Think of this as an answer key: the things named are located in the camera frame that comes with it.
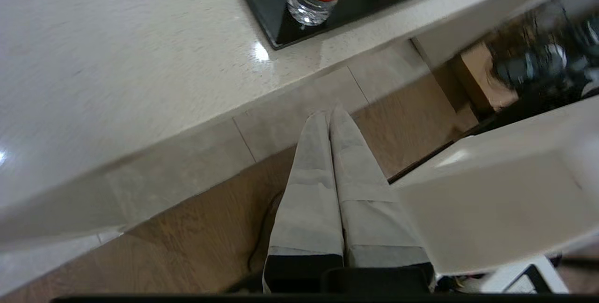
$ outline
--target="white countertop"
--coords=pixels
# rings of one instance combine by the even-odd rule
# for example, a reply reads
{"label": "white countertop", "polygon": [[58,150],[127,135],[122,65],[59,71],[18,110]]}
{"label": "white countertop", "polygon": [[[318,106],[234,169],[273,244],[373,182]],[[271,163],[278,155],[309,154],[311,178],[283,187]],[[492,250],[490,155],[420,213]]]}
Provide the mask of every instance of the white countertop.
{"label": "white countertop", "polygon": [[244,0],[0,0],[0,207],[484,0],[412,0],[272,51]]}

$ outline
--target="electrical cord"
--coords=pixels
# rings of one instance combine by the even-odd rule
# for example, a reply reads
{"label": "electrical cord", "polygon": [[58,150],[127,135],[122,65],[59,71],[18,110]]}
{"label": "electrical cord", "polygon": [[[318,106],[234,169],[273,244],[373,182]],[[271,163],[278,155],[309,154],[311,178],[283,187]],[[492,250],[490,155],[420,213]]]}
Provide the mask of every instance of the electrical cord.
{"label": "electrical cord", "polygon": [[250,253],[250,256],[248,256],[248,262],[246,264],[247,267],[248,267],[248,271],[250,273],[252,272],[252,258],[255,256],[255,254],[256,254],[256,252],[258,250],[258,247],[260,246],[260,242],[262,241],[263,232],[264,232],[264,226],[266,224],[266,219],[268,218],[268,214],[270,213],[270,211],[272,209],[272,205],[274,205],[274,203],[277,200],[277,198],[279,198],[280,196],[282,196],[284,192],[285,192],[285,190],[282,190],[282,191],[277,192],[277,194],[274,194],[274,196],[272,197],[272,199],[270,199],[270,201],[268,203],[266,211],[264,211],[262,222],[260,223],[260,231],[258,232],[258,238],[256,239],[256,244],[252,248],[252,252]]}

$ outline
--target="black cable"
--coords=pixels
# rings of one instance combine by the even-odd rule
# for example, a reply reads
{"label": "black cable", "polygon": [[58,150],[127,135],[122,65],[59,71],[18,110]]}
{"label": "black cable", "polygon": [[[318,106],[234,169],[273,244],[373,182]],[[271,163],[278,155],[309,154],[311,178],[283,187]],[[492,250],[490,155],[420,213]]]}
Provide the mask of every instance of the black cable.
{"label": "black cable", "polygon": [[281,194],[283,194],[283,192],[285,192],[285,190],[279,191],[277,194],[274,194],[274,196],[272,197],[272,199],[268,203],[268,206],[266,207],[266,211],[264,212],[263,219],[262,219],[262,222],[260,224],[260,231],[258,232],[258,239],[256,239],[256,244],[254,245],[254,247],[252,249],[252,252],[250,253],[250,256],[248,257],[248,263],[246,264],[248,266],[248,271],[250,273],[252,272],[252,258],[256,254],[256,252],[258,250],[258,246],[260,245],[260,241],[261,241],[261,239],[263,237],[264,224],[266,223],[266,219],[268,217],[268,213],[270,213],[272,205],[274,205],[274,202],[277,200],[277,198]]}
{"label": "black cable", "polygon": [[599,271],[599,260],[587,258],[563,258],[561,260],[561,266]]}

